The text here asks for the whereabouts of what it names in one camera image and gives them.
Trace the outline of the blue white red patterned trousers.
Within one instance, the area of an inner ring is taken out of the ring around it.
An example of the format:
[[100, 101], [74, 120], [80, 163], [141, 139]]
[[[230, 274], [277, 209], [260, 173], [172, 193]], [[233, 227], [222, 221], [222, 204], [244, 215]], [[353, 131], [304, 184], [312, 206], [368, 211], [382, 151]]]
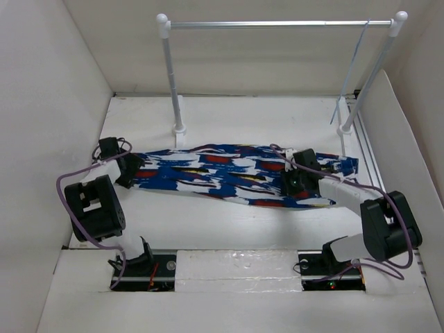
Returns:
[[295, 210], [335, 204], [307, 190], [286, 195], [281, 176], [285, 161], [268, 146], [206, 144], [138, 156], [144, 160], [134, 177], [138, 189], [180, 191], [244, 205]]

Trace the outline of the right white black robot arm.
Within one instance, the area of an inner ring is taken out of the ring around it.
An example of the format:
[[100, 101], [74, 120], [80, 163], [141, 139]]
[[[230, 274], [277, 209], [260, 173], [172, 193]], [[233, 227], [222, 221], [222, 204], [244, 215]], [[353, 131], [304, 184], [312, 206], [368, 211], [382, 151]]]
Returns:
[[413, 264], [413, 252], [422, 244], [422, 235], [404, 194], [387, 193], [337, 173], [327, 173], [311, 148], [303, 151], [276, 145], [271, 148], [286, 163], [282, 174], [285, 194], [307, 191], [333, 200], [361, 219], [361, 233], [323, 246], [323, 269], [337, 275], [347, 263], [353, 268], [373, 267], [402, 279], [400, 270]]

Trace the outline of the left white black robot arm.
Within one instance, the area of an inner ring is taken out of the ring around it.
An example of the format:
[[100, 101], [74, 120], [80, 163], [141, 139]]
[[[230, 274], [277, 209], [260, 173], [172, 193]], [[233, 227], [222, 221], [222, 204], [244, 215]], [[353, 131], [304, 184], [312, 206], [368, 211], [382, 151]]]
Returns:
[[58, 189], [77, 240], [88, 241], [104, 250], [123, 250], [118, 245], [102, 244], [105, 239], [120, 237], [126, 228], [114, 186], [130, 189], [142, 166], [143, 159], [132, 153], [132, 145], [123, 137], [99, 140], [91, 167], [83, 171], [86, 176], [80, 182]]

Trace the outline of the white and silver clothes rack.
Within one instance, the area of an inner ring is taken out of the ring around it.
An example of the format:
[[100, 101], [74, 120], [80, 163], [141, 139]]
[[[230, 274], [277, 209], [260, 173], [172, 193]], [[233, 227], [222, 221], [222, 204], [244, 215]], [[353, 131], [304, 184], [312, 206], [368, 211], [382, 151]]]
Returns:
[[188, 95], [329, 95], [325, 125], [340, 136], [352, 134], [354, 119], [408, 14], [371, 19], [364, 34], [339, 113], [330, 118], [355, 44], [368, 18], [205, 22], [190, 15], [160, 13], [155, 37], [161, 42], [172, 102], [173, 140], [185, 145]]

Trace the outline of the aluminium rail on right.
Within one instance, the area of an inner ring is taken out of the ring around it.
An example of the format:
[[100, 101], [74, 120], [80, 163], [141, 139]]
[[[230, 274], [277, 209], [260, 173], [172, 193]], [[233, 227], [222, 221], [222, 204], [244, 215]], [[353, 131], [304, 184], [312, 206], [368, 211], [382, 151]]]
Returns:
[[381, 173], [379, 172], [377, 161], [360, 112], [357, 113], [353, 126], [359, 144], [359, 150], [362, 158], [364, 159], [364, 166], [369, 183], [372, 186], [385, 189], [384, 182], [382, 180]]

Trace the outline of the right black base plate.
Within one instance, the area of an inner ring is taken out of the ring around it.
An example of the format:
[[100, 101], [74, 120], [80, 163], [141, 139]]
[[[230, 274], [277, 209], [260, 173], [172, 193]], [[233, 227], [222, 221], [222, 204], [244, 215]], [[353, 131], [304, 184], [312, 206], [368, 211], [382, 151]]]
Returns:
[[361, 271], [350, 262], [329, 264], [321, 250], [299, 250], [293, 270], [303, 291], [365, 291]]

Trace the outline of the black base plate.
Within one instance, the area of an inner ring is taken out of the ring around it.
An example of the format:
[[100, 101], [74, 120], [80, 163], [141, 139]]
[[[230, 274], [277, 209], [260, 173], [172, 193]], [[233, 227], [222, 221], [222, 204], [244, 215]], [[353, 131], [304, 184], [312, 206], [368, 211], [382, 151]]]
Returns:
[[153, 263], [142, 256], [128, 259], [123, 277], [112, 291], [170, 292], [175, 290], [176, 253], [155, 253]]
[[321, 250], [299, 250], [293, 270], [303, 291], [365, 291], [361, 271], [350, 262], [329, 264]]

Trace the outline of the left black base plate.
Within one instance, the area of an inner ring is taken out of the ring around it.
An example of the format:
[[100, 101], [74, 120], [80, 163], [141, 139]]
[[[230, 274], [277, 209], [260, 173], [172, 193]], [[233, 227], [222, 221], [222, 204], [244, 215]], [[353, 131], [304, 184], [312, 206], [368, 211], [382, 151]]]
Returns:
[[175, 290], [176, 253], [155, 253], [153, 263], [142, 256], [128, 259], [123, 277], [112, 291], [170, 292]]

